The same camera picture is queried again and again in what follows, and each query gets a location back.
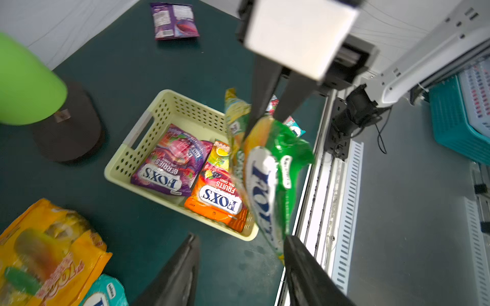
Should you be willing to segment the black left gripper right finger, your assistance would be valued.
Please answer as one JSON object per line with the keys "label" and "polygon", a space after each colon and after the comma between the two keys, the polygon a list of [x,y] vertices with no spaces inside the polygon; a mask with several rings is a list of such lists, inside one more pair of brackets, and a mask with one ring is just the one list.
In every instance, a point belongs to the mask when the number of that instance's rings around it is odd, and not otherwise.
{"label": "black left gripper right finger", "polygon": [[284,256],[291,305],[354,306],[298,237],[286,237]]}

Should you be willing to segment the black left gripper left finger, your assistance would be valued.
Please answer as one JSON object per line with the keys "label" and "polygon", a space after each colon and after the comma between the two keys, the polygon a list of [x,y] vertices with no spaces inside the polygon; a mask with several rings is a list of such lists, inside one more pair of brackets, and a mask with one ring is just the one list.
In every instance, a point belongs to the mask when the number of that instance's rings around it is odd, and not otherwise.
{"label": "black left gripper left finger", "polygon": [[194,305],[200,270],[200,240],[189,234],[132,305]]}

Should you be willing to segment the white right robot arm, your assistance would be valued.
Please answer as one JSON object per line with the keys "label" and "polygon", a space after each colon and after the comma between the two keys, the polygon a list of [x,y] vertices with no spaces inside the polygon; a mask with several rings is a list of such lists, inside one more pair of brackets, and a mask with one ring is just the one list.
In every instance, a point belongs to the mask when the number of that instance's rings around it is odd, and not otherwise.
{"label": "white right robot arm", "polygon": [[[291,72],[285,96],[274,113],[284,121],[325,80],[347,41],[359,1],[243,1],[239,39],[255,53],[250,133],[284,68]],[[404,93],[489,39],[489,2],[463,1],[432,32],[374,79],[348,96],[348,107],[333,121],[350,135],[370,126]]]}

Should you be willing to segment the purple Fox's Berries bag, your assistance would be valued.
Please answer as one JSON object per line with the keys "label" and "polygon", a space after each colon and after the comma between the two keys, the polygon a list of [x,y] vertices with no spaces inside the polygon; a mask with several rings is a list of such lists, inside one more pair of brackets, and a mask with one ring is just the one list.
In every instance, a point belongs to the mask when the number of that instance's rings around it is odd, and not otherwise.
{"label": "purple Fox's Berries bag", "polygon": [[189,197],[212,146],[170,124],[130,182],[165,195]]}

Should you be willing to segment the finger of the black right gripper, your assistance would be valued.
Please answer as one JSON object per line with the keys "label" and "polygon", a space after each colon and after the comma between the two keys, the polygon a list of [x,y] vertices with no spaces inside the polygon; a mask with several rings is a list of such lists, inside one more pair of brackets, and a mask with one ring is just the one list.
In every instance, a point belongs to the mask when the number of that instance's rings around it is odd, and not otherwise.
{"label": "finger of the black right gripper", "polygon": [[264,56],[255,56],[251,110],[245,138],[251,133],[258,120],[266,113],[267,106],[278,85],[282,69],[281,65]]}
{"label": "finger of the black right gripper", "polygon": [[292,71],[287,86],[279,99],[273,117],[285,122],[318,87],[318,82],[307,76]]}

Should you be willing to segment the orange Fox's Fruits bag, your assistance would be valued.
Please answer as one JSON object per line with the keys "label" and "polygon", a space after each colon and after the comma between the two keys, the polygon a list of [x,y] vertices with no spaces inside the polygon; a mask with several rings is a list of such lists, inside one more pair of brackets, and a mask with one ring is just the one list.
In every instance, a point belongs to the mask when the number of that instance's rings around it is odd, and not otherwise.
{"label": "orange Fox's Fruits bag", "polygon": [[230,146],[215,141],[185,207],[241,233],[246,225],[248,209],[232,182],[229,162]]}

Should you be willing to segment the green Fox's Spring Tea bag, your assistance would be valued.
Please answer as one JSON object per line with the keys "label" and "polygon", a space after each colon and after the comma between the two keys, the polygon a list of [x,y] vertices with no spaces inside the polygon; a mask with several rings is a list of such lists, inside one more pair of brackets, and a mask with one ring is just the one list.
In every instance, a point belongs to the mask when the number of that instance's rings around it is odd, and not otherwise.
{"label": "green Fox's Spring Tea bag", "polygon": [[238,98],[235,89],[226,90],[224,106],[232,180],[265,239],[284,261],[297,179],[315,156],[307,141],[268,113],[247,133],[251,105]]}

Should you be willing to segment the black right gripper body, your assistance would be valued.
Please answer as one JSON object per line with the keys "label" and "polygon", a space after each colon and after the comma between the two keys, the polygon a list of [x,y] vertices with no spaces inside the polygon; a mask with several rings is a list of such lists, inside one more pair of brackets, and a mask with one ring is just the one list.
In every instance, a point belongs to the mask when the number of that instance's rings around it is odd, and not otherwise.
{"label": "black right gripper body", "polygon": [[[341,1],[350,6],[357,7],[361,10],[360,1]],[[244,48],[244,38],[246,30],[250,23],[252,8],[255,1],[241,1],[237,10],[240,19],[239,29],[237,30],[237,39]],[[356,78],[367,71],[374,65],[379,56],[379,49],[376,45],[367,42],[350,32],[347,34],[344,42],[337,51],[333,62],[328,67],[323,79],[317,81],[318,91],[325,88],[343,90],[350,87]],[[282,75],[289,77],[293,71],[282,66]]]}

